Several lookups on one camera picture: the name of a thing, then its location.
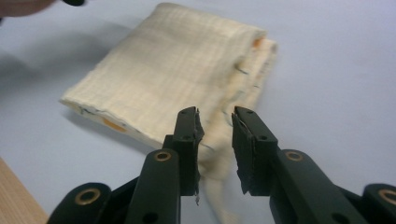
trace cream towel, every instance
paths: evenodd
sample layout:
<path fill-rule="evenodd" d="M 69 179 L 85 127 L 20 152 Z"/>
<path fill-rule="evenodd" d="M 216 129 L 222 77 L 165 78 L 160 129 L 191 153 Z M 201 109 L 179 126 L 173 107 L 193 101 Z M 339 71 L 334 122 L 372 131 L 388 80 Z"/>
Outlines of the cream towel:
<path fill-rule="evenodd" d="M 233 159 L 231 113 L 252 108 L 276 51 L 254 26 L 175 4 L 159 4 L 61 102 L 80 115 L 161 148 L 177 112 L 200 110 L 199 168 L 222 223 L 222 180 Z"/>

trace cloth fold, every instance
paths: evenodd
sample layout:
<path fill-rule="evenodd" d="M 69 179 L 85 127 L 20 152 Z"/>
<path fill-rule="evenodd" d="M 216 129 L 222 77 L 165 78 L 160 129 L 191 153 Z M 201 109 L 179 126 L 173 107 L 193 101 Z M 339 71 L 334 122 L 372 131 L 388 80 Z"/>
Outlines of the cloth fold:
<path fill-rule="evenodd" d="M 163 3 L 61 102 L 154 148 L 173 132 L 178 111 L 197 106 L 205 130 L 199 168 L 212 204 L 222 206 L 213 200 L 221 201 L 233 157 L 233 107 L 254 107 L 275 54 L 260 28 Z"/>

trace orange stain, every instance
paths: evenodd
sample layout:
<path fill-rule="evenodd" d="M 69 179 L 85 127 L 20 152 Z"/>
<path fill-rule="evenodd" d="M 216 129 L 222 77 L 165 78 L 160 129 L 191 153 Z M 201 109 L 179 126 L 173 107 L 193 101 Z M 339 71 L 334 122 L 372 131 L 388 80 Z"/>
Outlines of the orange stain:
<path fill-rule="evenodd" d="M 117 124 L 115 124 L 115 123 L 113 123 L 110 120 L 105 119 L 105 118 L 102 118 L 102 120 L 103 120 L 103 123 L 105 125 L 107 125 L 108 127 L 112 128 L 114 130 L 117 130 L 119 132 L 126 133 L 126 129 L 122 128 L 120 125 L 117 125 Z"/>
<path fill-rule="evenodd" d="M 258 49 L 260 47 L 260 45 L 262 44 L 263 40 L 264 40 L 264 38 L 255 39 L 253 42 L 253 48 Z"/>

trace brass screw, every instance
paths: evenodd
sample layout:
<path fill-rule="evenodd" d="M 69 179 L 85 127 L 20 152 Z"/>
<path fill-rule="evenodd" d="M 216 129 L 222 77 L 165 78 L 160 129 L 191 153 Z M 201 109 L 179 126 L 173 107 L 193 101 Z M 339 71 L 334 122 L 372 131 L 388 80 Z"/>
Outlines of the brass screw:
<path fill-rule="evenodd" d="M 95 202 L 99 196 L 99 189 L 84 189 L 76 196 L 75 203 L 79 205 L 87 205 Z"/>
<path fill-rule="evenodd" d="M 396 196 L 396 191 L 390 190 L 390 189 L 381 189 L 378 191 L 379 196 L 388 203 L 391 203 L 393 205 L 396 205 L 396 200 L 391 199 L 389 195 L 394 195 Z"/>
<path fill-rule="evenodd" d="M 303 155 L 297 151 L 288 151 L 286 152 L 286 157 L 291 161 L 302 161 Z"/>
<path fill-rule="evenodd" d="M 167 161 L 172 158 L 172 155 L 169 152 L 162 151 L 156 153 L 154 157 L 156 161 Z"/>

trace black object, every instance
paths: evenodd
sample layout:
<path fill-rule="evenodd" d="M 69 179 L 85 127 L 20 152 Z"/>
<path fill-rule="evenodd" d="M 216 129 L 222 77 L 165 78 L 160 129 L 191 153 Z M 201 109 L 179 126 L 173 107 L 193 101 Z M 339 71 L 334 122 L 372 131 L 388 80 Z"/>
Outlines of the black object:
<path fill-rule="evenodd" d="M 73 7 L 80 7 L 85 4 L 84 0 L 63 0 L 66 4 Z"/>
<path fill-rule="evenodd" d="M 254 111 L 236 107 L 233 149 L 242 191 L 270 196 L 276 223 L 396 223 L 396 188 L 373 184 L 362 197 L 335 186 L 305 153 L 280 150 Z"/>
<path fill-rule="evenodd" d="M 257 114 L 236 107 L 233 149 L 242 191 L 270 196 L 277 224 L 394 224 L 396 188 L 368 185 L 362 196 L 335 186 L 314 161 L 298 150 L 277 146 Z M 163 149 L 146 157 L 141 175 L 113 191 L 88 183 L 70 191 L 49 224 L 178 224 L 180 196 L 198 193 L 198 144 L 204 135 L 195 107 L 177 115 Z"/>
<path fill-rule="evenodd" d="M 198 144 L 203 136 L 199 111 L 180 111 L 174 135 L 166 135 L 163 149 L 147 155 L 138 178 L 114 191 L 101 183 L 81 185 L 64 197 L 48 223 L 179 223 L 180 196 L 198 193 Z"/>

